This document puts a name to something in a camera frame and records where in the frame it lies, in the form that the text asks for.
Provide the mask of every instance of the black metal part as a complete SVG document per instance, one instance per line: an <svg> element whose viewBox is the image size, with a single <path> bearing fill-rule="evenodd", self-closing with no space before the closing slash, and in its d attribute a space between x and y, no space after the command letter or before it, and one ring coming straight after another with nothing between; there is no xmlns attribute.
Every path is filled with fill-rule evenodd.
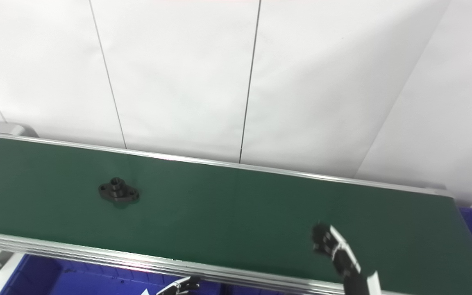
<svg viewBox="0 0 472 295"><path fill-rule="evenodd" d="M190 290L200 288L200 277L185 277L170 283L167 287L161 289L156 295L181 295L187 294Z"/></svg>
<svg viewBox="0 0 472 295"><path fill-rule="evenodd" d="M131 202L139 199L139 191L119 177L114 177L109 183L103 183L98 187L98 191L101 198L111 202Z"/></svg>

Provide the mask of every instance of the white wall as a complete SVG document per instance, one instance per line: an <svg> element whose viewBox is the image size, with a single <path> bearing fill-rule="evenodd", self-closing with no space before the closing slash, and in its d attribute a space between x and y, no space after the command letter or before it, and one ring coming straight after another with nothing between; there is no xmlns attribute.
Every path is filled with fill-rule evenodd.
<svg viewBox="0 0 472 295"><path fill-rule="evenodd" d="M472 202L472 0L259 3L0 0L0 120Z"/></svg>
<svg viewBox="0 0 472 295"><path fill-rule="evenodd" d="M472 203L472 0L453 0L356 177Z"/></svg>

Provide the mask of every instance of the robotic arm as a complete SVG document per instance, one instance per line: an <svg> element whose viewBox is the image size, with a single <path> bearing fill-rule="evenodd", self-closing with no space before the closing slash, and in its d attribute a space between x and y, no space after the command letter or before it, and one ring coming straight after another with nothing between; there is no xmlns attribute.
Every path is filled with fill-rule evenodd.
<svg viewBox="0 0 472 295"><path fill-rule="evenodd" d="M186 277L170 283L156 295L185 295L200 288L200 277Z"/></svg>
<svg viewBox="0 0 472 295"><path fill-rule="evenodd" d="M366 277L351 247L332 226L318 223L313 227L313 249L329 256L338 274L343 278L345 295L381 295L378 273Z"/></svg>

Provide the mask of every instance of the white backdrop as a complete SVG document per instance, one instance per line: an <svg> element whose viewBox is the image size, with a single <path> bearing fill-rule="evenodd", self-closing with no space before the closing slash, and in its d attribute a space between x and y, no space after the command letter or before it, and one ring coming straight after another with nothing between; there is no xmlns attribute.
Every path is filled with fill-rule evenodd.
<svg viewBox="0 0 472 295"><path fill-rule="evenodd" d="M472 0L0 0L0 110L43 138L467 204Z"/></svg>

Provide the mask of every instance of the robotic hand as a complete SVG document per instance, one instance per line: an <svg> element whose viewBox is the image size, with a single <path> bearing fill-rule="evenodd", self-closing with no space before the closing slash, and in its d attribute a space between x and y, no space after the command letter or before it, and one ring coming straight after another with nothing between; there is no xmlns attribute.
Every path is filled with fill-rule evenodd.
<svg viewBox="0 0 472 295"><path fill-rule="evenodd" d="M381 295L378 273L365 277L360 264L342 235L332 226L318 223L313 227L313 250L329 256L343 278L345 295Z"/></svg>
<svg viewBox="0 0 472 295"><path fill-rule="evenodd" d="M156 295L185 295L189 293L189 290L199 289L199 282L199 277L182 278L161 289Z"/></svg>

